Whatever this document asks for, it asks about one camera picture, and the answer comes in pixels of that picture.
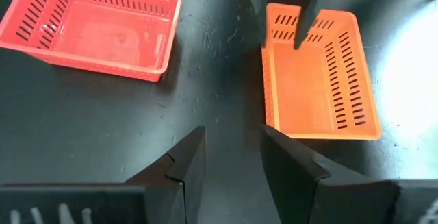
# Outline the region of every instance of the plastic basket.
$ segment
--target plastic basket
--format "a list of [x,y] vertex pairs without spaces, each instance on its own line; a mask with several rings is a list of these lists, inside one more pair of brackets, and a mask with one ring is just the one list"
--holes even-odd
[[294,50],[300,7],[271,3],[262,48],[266,123],[292,138],[381,136],[356,18],[323,10]]
[[13,0],[0,47],[77,69],[158,81],[182,0]]

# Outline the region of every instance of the orange plastic basket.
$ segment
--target orange plastic basket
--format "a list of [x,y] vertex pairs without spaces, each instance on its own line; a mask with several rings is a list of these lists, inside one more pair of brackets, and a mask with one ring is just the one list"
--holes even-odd
[[0,47],[45,62],[158,81],[182,0],[13,0]]
[[266,123],[292,138],[381,136],[356,18],[321,11],[299,50],[300,7],[269,4],[262,48]]

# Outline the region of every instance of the black table surface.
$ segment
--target black table surface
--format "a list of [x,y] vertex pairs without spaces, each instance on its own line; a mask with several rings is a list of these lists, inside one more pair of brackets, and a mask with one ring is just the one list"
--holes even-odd
[[[0,49],[0,182],[122,182],[206,125],[200,223],[278,223],[258,153],[260,7],[251,1],[183,0],[158,84]],[[383,135],[304,142],[370,177],[437,178],[435,0],[333,0],[331,8],[357,16]]]

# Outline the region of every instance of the red plastic basket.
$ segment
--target red plastic basket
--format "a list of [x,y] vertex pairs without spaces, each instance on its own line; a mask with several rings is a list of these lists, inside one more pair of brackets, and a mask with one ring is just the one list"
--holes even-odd
[[158,81],[182,0],[13,0],[0,47],[77,69]]

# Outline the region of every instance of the basket rim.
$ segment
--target basket rim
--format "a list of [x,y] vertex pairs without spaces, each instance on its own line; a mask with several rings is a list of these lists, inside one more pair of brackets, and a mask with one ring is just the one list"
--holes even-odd
[[[5,13],[5,16],[3,17],[3,19],[0,22],[0,35],[4,32],[6,26],[8,25],[9,21],[11,20],[12,15],[13,15],[19,1],[20,0],[12,0],[12,2],[10,3],[8,10]],[[54,58],[64,58],[64,59],[69,59],[69,60],[75,60],[78,62],[87,62],[87,63],[100,64],[100,65],[105,65],[105,66],[112,66],[112,67],[126,69],[126,70],[141,71],[141,72],[152,73],[152,74],[162,74],[167,70],[168,65],[169,65],[170,54],[172,51],[173,40],[175,38],[175,33],[177,30],[182,1],[183,0],[177,0],[177,5],[175,7],[175,15],[173,16],[172,25],[170,28],[170,33],[169,33],[170,35],[168,38],[168,44],[167,44],[166,51],[165,51],[165,54],[163,57],[164,60],[162,62],[161,67],[159,67],[158,69],[151,68],[151,67],[143,67],[143,66],[133,66],[130,64],[123,64],[123,63],[117,63],[117,62],[109,62],[107,60],[101,60],[98,58],[90,58],[90,57],[75,55],[75,54],[71,54],[71,53],[51,51],[49,49],[38,49],[35,47],[22,46],[22,45],[18,45],[15,43],[5,42],[3,40],[0,40],[0,47],[6,48],[6,49],[13,49],[16,51],[22,51],[24,53],[39,54],[39,55],[50,56],[50,57],[54,57]]]

